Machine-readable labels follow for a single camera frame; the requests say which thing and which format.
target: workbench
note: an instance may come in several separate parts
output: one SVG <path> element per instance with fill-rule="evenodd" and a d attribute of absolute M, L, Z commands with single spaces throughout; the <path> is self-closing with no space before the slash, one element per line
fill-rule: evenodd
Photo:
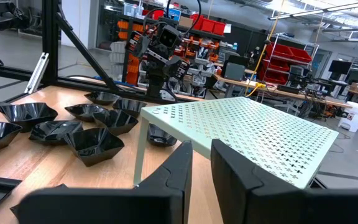
<path fill-rule="evenodd" d="M 48 86 L 13 104 L 44 102 L 58 112 L 55 120 L 72 120 L 64 107 L 91 103 L 83 95 L 87 92 Z M 7 122 L 0 113 L 0 121 Z M 94 123 L 83 122 L 84 129 L 94 128 Z M 68 187 L 129 189 L 133 188 L 135 155 L 139 140 L 138 124 L 119 138 L 125 147 L 112 159 L 86 167 L 69 146 L 43 146 L 28 140 L 30 133 L 19 133 L 0 150 L 0 177 L 23 180 L 5 201 L 0 204 L 0 224 L 17 223 L 9 208 L 33 190 L 65 184 Z M 142 178 L 149 176 L 180 145 L 155 147 L 146 144 Z M 189 223 L 221 224 L 222 218 L 211 176 L 210 161 L 197 152 L 193 153 L 193 174 Z"/>
<path fill-rule="evenodd" d="M 233 84 L 233 85 L 237 85 L 237 86 L 242 86 L 242 87 L 248 87 L 248 88 L 251 88 L 251 89 L 254 89 L 256 88 L 256 83 L 257 82 L 254 82 L 254 81 L 236 81 L 236 80 L 230 80 L 230 79 L 227 79 L 227 78 L 223 78 L 217 74 L 214 74 L 213 77 L 215 79 L 217 79 L 218 81 L 222 81 L 222 82 L 225 82 L 225 83 L 229 83 L 229 84 Z M 277 90 L 276 87 L 269 87 L 267 86 L 266 88 L 258 88 L 257 91 L 266 91 L 267 93 L 269 94 L 273 94 L 273 95 L 280 95 L 280 96 L 288 96 L 288 97 L 291 97 L 291 98 L 296 98 L 296 99 L 299 99 L 299 100 L 305 100 L 305 95 L 304 94 L 294 94 L 294 93 L 289 93 L 289 92 L 285 92 L 285 91 L 280 91 L 280 90 Z M 351 106 L 345 104 L 345 103 L 341 103 L 341 102 L 338 102 L 338 101 L 334 101 L 334 100 L 327 100 L 327 99 L 319 99 L 318 100 L 320 103 L 324 103 L 324 104 L 327 104 L 327 105 L 333 105 L 333 106 L 340 106 L 340 107 L 343 107 L 343 108 L 352 108 Z"/>

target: white wall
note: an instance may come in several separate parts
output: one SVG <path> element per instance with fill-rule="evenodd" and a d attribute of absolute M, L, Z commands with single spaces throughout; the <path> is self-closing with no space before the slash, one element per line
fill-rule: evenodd
<path fill-rule="evenodd" d="M 78 36 L 86 48 L 94 47 L 94 33 L 95 27 L 94 19 L 91 19 L 91 14 L 95 17 L 95 12 L 91 13 L 91 8 L 94 9 L 92 4 L 98 4 L 96 0 L 63 0 L 62 8 L 65 13 L 67 21 L 73 27 L 73 32 Z M 74 47 L 74 44 L 62 32 L 62 44 Z"/>

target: yellow cable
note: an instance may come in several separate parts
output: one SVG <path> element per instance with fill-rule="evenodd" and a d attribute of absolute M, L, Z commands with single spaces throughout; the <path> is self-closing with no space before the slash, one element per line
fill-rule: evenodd
<path fill-rule="evenodd" d="M 272 29 L 272 31 L 270 32 L 269 36 L 268 36 L 268 40 L 270 40 L 270 38 L 272 37 L 272 35 L 273 35 L 273 33 L 274 33 L 274 30 L 276 29 L 276 26 L 277 26 L 277 23 L 278 23 L 278 16 L 279 16 L 280 13 L 281 13 L 281 10 L 282 10 L 282 8 L 283 8 L 284 2 L 285 2 L 285 0 L 283 0 L 283 1 L 281 2 L 280 10 L 278 11 L 276 20 L 274 21 L 273 29 Z M 258 60 L 257 65 L 256 65 L 256 67 L 255 67 L 255 70 L 254 70 L 254 72 L 253 72 L 252 75 L 251 75 L 250 81 L 252 81 L 252 79 L 254 79 L 254 75 L 256 74 L 256 71 L 257 71 L 258 68 L 259 68 L 260 61 L 262 60 L 262 57 L 263 57 L 263 55 L 264 55 L 264 53 L 265 53 L 265 50 L 266 50 L 266 47 L 267 47 L 267 45 L 265 44 L 265 45 L 264 45 L 264 49 L 262 50 L 262 53 L 260 54 L 260 57 L 259 57 L 259 60 Z"/>
<path fill-rule="evenodd" d="M 246 97 L 252 95 L 258 88 L 265 88 L 266 85 L 265 84 L 261 84 L 261 83 L 256 83 L 256 87 L 254 88 L 254 90 L 252 90 L 251 93 L 249 93 Z"/>

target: white trash can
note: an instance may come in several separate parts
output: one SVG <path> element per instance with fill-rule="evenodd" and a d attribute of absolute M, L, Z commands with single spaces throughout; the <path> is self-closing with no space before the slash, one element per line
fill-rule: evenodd
<path fill-rule="evenodd" d="M 352 108 L 346 108 L 347 112 L 346 118 L 341 118 L 338 123 L 338 127 L 346 128 L 351 132 L 356 132 L 358 130 L 358 103 L 347 102 Z"/>

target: perforated metal sheet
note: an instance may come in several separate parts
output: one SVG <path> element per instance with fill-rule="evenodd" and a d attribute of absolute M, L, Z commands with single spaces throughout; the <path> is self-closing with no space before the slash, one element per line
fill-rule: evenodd
<path fill-rule="evenodd" d="M 220 139 L 299 188 L 308 185 L 338 135 L 244 97 L 147 107 L 142 115 L 209 153 L 212 139 Z"/>

